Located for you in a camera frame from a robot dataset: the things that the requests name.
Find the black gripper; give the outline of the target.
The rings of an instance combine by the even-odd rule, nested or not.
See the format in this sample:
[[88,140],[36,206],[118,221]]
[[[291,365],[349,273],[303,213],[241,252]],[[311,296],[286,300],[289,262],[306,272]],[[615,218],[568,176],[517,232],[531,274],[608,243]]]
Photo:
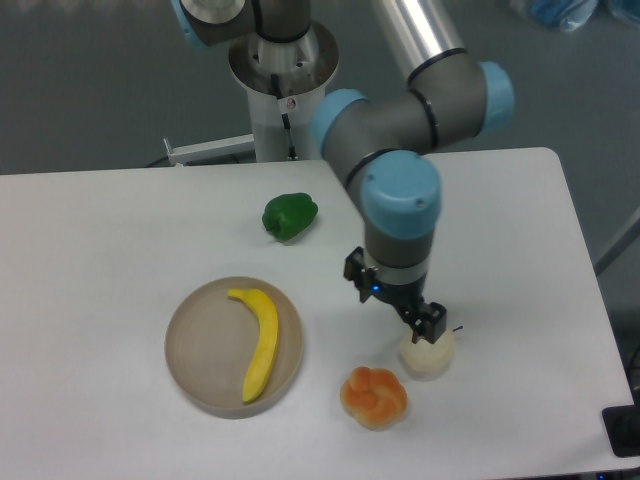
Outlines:
[[343,276],[357,285],[360,301],[370,297],[391,305],[412,329],[411,341],[435,344],[446,331],[446,308],[436,302],[425,303],[423,289],[426,263],[395,269],[376,263],[360,246],[345,259]]

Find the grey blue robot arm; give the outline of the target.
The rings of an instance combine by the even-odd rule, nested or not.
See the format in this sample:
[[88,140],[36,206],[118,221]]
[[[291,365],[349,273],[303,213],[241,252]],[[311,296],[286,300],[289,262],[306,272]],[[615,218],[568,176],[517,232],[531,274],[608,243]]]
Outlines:
[[507,123],[507,73],[468,54],[440,1],[377,1],[376,18],[406,81],[374,103],[353,89],[328,92],[339,64],[335,38],[307,1],[177,1],[189,43],[229,44],[245,90],[260,162],[323,159],[364,222],[364,243],[345,261],[362,299],[391,305],[415,341],[435,343],[445,308],[424,300],[441,212],[440,176],[426,157]]

